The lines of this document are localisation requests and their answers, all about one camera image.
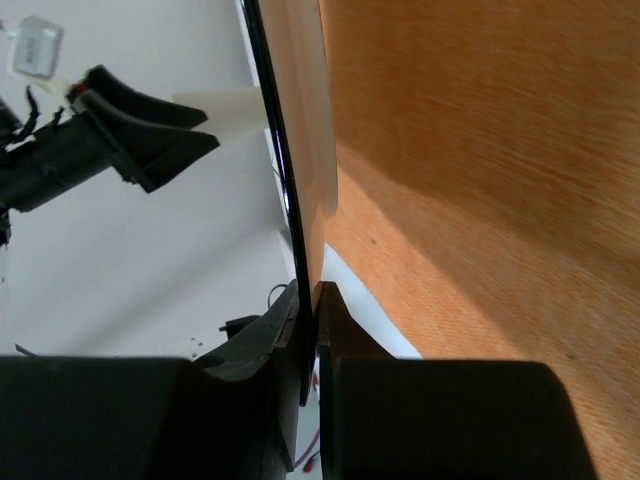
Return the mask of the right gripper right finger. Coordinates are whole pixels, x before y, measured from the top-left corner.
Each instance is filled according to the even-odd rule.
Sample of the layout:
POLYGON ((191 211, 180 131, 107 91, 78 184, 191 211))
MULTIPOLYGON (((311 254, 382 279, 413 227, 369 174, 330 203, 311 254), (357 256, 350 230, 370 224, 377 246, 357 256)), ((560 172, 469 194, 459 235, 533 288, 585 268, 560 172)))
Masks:
POLYGON ((596 477, 549 366, 395 358, 357 324, 333 282, 317 312, 325 478, 596 477))

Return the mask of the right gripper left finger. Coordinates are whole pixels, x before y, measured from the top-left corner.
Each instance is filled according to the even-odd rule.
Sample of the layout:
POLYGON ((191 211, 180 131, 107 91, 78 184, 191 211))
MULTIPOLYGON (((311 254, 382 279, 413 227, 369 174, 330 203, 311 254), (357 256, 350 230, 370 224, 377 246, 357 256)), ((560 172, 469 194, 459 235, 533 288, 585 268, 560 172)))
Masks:
POLYGON ((303 382, 298 287, 195 360, 6 356, 5 479, 282 479, 303 382))

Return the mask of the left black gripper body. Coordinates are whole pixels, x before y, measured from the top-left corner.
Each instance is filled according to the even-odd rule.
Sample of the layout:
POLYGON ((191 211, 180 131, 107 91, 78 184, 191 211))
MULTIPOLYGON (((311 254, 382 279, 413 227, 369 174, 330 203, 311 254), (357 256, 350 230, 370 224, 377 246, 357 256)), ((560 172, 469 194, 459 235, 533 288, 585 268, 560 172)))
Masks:
POLYGON ((1 243, 11 237, 10 212, 30 212, 114 166, 119 123, 85 111, 62 121, 58 110, 37 125, 40 109, 27 99, 22 121, 1 104, 1 243))

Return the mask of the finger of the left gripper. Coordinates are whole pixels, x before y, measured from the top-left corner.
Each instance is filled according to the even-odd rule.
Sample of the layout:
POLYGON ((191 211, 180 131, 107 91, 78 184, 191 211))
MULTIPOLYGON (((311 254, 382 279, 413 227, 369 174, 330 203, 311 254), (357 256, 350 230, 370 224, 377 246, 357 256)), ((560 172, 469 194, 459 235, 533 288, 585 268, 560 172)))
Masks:
POLYGON ((188 107, 141 93, 127 86, 106 67, 98 65, 89 70, 84 83, 119 112, 147 123, 191 130, 207 119, 201 109, 188 107))
POLYGON ((197 131, 198 126, 187 130, 143 122, 119 112, 89 90, 79 96, 79 105, 111 151, 113 165, 123 179, 148 193, 219 146, 215 136, 197 131))

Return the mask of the orange cloth napkin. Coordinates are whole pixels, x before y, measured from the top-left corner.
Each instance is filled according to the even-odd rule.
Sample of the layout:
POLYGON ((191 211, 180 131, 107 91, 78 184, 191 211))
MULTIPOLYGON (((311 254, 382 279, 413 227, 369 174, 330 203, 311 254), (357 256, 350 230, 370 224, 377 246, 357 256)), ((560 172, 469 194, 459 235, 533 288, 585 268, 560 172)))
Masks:
POLYGON ((427 357, 549 364, 639 475, 639 5, 324 1, 329 241, 427 357))

